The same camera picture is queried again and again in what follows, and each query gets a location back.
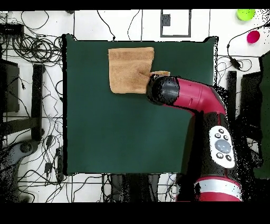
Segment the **green table surface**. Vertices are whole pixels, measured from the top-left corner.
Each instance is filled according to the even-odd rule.
[[[205,42],[75,41],[67,49],[67,173],[181,172],[191,114],[144,94],[114,94],[108,49],[153,47],[151,71],[213,83],[216,38]]]

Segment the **magenta cup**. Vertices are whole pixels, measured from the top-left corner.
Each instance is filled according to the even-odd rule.
[[[256,43],[259,40],[259,32],[254,30],[251,31],[248,35],[247,35],[247,42],[248,43]]]

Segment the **brown towel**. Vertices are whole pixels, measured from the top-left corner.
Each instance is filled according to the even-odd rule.
[[[110,88],[115,94],[145,94],[154,59],[153,48],[109,49]]]

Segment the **cable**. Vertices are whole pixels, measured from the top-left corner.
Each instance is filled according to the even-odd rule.
[[[129,24],[129,28],[130,28],[130,26],[131,26],[131,24],[132,24],[134,18],[139,14],[140,11],[141,11],[141,10],[139,10],[139,11],[136,13],[136,15],[132,18],[132,20],[131,20],[131,22],[130,22],[130,24]]]
[[[68,184],[67,183],[65,184],[65,189],[66,189],[66,199],[67,199],[68,203],[70,203],[69,196],[68,196]]]
[[[51,40],[46,39],[46,37],[51,35],[32,33],[35,37],[27,34],[24,34],[23,37],[10,37],[8,39],[7,46],[11,46],[12,48],[10,49],[6,47],[2,54],[6,50],[14,50],[19,57],[30,63],[41,62],[53,63],[54,65],[52,66],[55,66],[56,64],[60,65],[62,60],[62,37],[55,37],[55,40],[52,42]]]
[[[46,15],[47,15],[47,20],[46,20],[46,22],[45,22],[42,26],[40,26],[40,27],[38,27],[38,28],[30,28],[29,26],[26,26],[25,23],[24,23],[24,21],[23,21],[23,13],[24,13],[24,12],[25,12],[25,11],[22,11],[22,12],[21,12],[21,20],[22,20],[22,22],[23,22],[23,25],[24,25],[27,29],[29,29],[29,30],[38,30],[38,29],[42,28],[43,26],[46,25],[46,23],[48,22],[48,20],[49,20],[49,18],[50,18],[50,16],[48,15],[48,13],[44,10],[44,12],[45,12]]]
[[[229,40],[229,43],[227,44],[227,53],[228,53],[228,56],[229,56],[229,58],[230,58],[230,62],[232,63],[232,65],[233,65],[236,69],[240,70],[240,64],[238,63],[238,61],[237,61],[236,59],[232,58],[232,57],[230,56],[230,54],[229,54],[230,42],[231,42],[234,38],[237,38],[237,37],[239,37],[239,36],[241,36],[241,35],[243,35],[243,34],[245,34],[245,33],[248,33],[249,31],[252,31],[252,30],[258,30],[259,28],[265,26],[265,25],[266,25],[267,23],[269,23],[269,22],[270,22],[270,20],[268,20],[265,24],[263,24],[263,25],[261,25],[261,26],[252,28],[252,29],[250,29],[250,30],[248,30],[248,31],[246,31],[246,32],[244,32],[244,33],[241,33],[241,34],[239,34],[239,35],[237,35],[237,36],[235,36],[235,37],[233,37],[233,38],[231,38],[231,39]]]
[[[35,195],[33,195],[32,193],[29,193],[29,192],[21,191],[20,189],[18,189],[18,190],[19,190],[21,193],[26,193],[26,194],[32,195],[32,196],[33,196],[33,201],[32,201],[31,203],[34,202],[34,200],[35,200]]]
[[[59,95],[61,95],[61,96],[62,96],[63,94],[61,94],[61,93],[58,92],[58,90],[57,90],[57,85],[58,85],[60,82],[62,82],[62,81],[63,81],[63,80],[60,80],[60,81],[55,85],[55,91],[56,91]]]
[[[89,176],[88,178],[86,178],[86,180],[84,181],[83,185],[82,185],[79,189],[77,189],[76,191],[74,191],[72,203],[75,201],[75,193],[76,193],[77,191],[79,191],[80,189],[83,188],[83,186],[86,184],[86,182],[87,182],[87,180],[88,180],[89,178],[101,178],[101,176]]]
[[[222,56],[222,57],[218,58],[217,61],[219,61],[221,58],[228,58],[228,59],[230,59],[228,56]],[[250,62],[250,67],[249,67],[247,70],[242,70],[242,68],[244,67],[244,64],[243,64],[244,61],[249,61],[249,62]],[[238,63],[240,62],[240,63],[242,64],[242,65],[240,64],[240,67],[239,67],[239,69],[238,69],[238,70],[240,70],[240,71],[242,71],[242,72],[247,72],[247,71],[249,71],[249,70],[252,68],[252,61],[251,61],[250,59],[240,59],[240,60],[237,60],[237,62],[238,62]],[[219,84],[220,84],[221,79],[222,79],[223,76],[225,75],[227,69],[230,68],[231,66],[233,66],[233,64],[231,64],[230,66],[227,67],[226,62],[220,62],[220,63],[217,65],[217,67],[218,67],[220,64],[224,64],[224,65],[225,65],[225,69],[217,70],[217,73],[218,73],[218,75],[219,75],[219,80],[217,81],[217,85],[218,85],[218,86],[219,86]]]
[[[111,28],[109,27],[109,25],[104,21],[104,19],[100,16],[100,14],[99,14],[99,11],[97,10],[97,13],[98,13],[98,15],[99,15],[99,18],[107,25],[107,27],[109,28],[109,31],[110,31],[110,33],[112,34],[112,40],[114,41],[115,40],[115,36],[113,35],[113,33],[111,32]]]

